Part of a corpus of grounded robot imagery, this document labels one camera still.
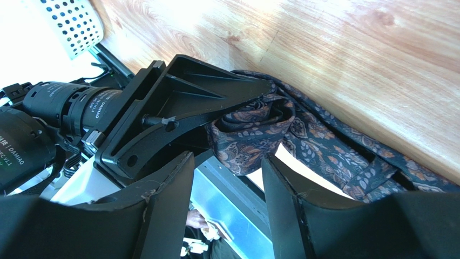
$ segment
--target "white perforated basket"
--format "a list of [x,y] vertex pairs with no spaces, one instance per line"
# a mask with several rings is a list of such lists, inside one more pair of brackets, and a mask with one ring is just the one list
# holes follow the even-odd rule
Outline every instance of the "white perforated basket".
[[103,25],[88,0],[29,0],[70,58],[99,43]]

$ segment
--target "black cylindrical motor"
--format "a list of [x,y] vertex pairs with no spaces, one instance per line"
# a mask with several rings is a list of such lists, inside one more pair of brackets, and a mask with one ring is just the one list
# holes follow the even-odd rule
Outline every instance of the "black cylindrical motor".
[[0,194],[44,170],[55,156],[55,145],[41,123],[22,111],[0,107]]
[[121,90],[48,82],[35,86],[23,101],[24,110],[42,118],[72,141],[94,127]]

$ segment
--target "paisley fabric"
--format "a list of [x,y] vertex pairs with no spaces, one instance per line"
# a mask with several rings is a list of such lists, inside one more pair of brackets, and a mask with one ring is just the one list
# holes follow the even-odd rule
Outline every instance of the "paisley fabric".
[[279,144],[356,200],[372,202],[408,190],[457,192],[460,187],[398,151],[344,124],[305,94],[272,76],[270,94],[206,126],[215,156],[235,175],[261,167]]

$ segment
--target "wood grain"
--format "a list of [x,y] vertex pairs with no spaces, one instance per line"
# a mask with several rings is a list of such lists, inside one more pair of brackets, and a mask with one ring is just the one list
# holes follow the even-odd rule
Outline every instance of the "wood grain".
[[294,85],[460,184],[460,2],[93,0],[133,72],[183,53]]

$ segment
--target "cable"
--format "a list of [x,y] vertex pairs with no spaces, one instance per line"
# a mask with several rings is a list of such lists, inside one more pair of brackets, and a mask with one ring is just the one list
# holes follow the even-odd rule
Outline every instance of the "cable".
[[97,63],[91,63],[91,65],[102,69],[103,72],[100,75],[95,76],[95,77],[82,77],[82,78],[79,78],[77,80],[71,81],[69,83],[70,84],[79,84],[79,85],[89,85],[89,83],[87,83],[85,80],[98,79],[98,78],[101,78],[101,77],[103,77],[103,76],[105,76],[105,75],[107,75],[109,73],[109,67],[106,66],[106,65],[97,64]]
[[59,176],[59,172],[65,163],[65,151],[61,148],[57,148],[56,153],[56,162],[53,164],[53,170],[51,171],[50,176],[48,176],[45,180],[39,182],[38,184],[30,187],[27,190],[24,190],[17,195],[40,195],[45,188],[50,185],[50,183]]
[[64,172],[64,176],[69,178],[73,176],[73,174],[77,171],[78,165],[82,161],[82,154],[74,154],[73,156],[69,157],[67,161],[64,163],[64,168],[62,171]]
[[103,69],[104,71],[96,76],[96,77],[82,77],[83,80],[90,80],[90,79],[98,79],[98,78],[101,78],[103,76],[105,76],[108,72],[109,72],[109,68],[106,66],[106,65],[103,65],[103,64],[97,64],[97,63],[91,63],[92,66],[96,66],[100,69]]

